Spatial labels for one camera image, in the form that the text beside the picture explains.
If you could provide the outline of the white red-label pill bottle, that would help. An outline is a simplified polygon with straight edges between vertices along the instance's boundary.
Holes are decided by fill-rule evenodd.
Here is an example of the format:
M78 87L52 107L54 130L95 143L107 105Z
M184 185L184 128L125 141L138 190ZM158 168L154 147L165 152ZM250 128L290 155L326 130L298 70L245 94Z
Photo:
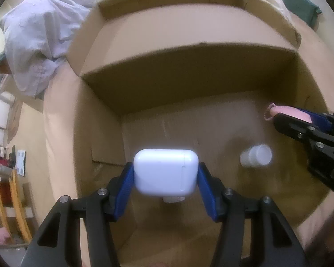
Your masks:
M167 204L174 204L174 203L182 202L184 200L185 200L185 197L176 197L176 196L163 197L163 202Z

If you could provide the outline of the small white bottle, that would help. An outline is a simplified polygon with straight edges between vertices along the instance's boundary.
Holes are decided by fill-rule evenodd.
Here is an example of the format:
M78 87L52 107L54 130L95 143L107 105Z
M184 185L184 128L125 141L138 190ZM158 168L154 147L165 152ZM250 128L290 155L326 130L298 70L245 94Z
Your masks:
M245 168L259 168L270 164L272 151L268 145L255 145L244 150L240 155L240 164Z

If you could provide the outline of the green pillow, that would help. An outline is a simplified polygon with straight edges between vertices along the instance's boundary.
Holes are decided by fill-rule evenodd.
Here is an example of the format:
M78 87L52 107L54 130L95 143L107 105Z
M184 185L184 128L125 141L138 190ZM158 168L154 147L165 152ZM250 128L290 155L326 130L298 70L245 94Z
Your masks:
M283 3L290 12L301 18L311 28L317 25L318 16L322 14L319 6L310 0L283 0Z

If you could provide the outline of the lavender white duvet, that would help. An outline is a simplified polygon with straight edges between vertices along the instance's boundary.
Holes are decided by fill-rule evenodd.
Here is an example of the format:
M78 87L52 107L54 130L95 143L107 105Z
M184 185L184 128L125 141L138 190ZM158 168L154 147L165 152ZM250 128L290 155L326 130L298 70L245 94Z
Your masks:
M73 36L99 0L23 0L0 21L5 49L0 74L20 93L39 97L65 62Z

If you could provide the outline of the tan bed sheet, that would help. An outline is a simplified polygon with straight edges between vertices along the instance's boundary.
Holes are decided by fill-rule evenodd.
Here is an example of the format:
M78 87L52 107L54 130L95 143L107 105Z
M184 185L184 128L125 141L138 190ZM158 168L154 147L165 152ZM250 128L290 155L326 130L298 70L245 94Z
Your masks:
M334 194L306 170L297 142L261 110L272 100L334 110L334 54L299 18L298 50L261 20L213 8L210 46L182 48L167 25L181 7L155 8L84 30L44 98L55 197L88 195L147 147L195 151L211 173L245 195L271 194L316 262L334 249ZM245 168L241 153L268 145L269 165Z

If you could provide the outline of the white bathroom scale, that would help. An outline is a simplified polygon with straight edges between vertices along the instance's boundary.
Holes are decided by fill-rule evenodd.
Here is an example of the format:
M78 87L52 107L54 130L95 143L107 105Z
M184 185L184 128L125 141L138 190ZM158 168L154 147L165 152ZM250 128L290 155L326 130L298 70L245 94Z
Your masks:
M17 174L25 176L25 165L26 165L26 152L25 150L18 150L16 155L16 170Z

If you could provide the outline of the white earbuds case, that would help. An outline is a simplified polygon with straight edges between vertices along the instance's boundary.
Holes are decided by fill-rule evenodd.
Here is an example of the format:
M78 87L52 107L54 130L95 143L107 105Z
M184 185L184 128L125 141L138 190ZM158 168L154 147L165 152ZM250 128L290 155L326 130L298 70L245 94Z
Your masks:
M134 185L147 196L189 196L197 185L198 164L191 150L144 149L133 160Z

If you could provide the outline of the pink paw toy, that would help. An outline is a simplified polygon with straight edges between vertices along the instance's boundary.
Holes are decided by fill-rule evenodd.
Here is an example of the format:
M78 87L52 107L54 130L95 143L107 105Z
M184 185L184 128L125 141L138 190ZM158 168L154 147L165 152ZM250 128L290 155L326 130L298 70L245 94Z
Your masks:
M283 106L283 105L275 105L271 103L265 110L264 119L266 121L272 120L275 115L282 113L284 115L288 115L291 117L295 117L301 121L305 121L308 123L312 123L311 117L308 113L301 111L295 107L291 106Z

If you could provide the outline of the wooden chair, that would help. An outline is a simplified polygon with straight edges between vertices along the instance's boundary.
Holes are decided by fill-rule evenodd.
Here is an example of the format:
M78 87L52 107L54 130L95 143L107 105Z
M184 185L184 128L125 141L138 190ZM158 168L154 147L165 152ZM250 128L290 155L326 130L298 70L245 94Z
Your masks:
M28 226L26 209L23 206L18 183L18 174L15 169L0 164L0 221L9 235L9 240L14 241L8 221L8 206L13 208L13 218L16 220L18 232L24 244L32 241L32 234Z

